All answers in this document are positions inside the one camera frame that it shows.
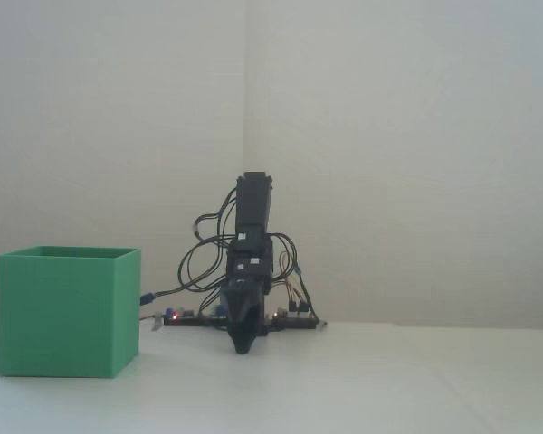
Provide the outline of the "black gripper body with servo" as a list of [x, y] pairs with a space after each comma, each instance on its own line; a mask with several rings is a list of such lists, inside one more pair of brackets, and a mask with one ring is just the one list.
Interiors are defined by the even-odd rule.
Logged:
[[247, 250], [243, 240], [232, 240], [227, 249], [227, 278], [250, 278], [262, 284], [262, 292], [268, 295], [272, 289], [273, 244], [264, 239], [256, 251]]

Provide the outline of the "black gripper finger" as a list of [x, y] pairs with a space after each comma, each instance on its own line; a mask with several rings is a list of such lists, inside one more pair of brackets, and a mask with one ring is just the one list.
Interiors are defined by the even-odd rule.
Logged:
[[264, 324], [262, 306], [251, 306], [248, 312], [248, 349], [251, 349]]
[[224, 297], [228, 308], [227, 333], [235, 352], [247, 354], [254, 341], [254, 295], [251, 290], [227, 288]]

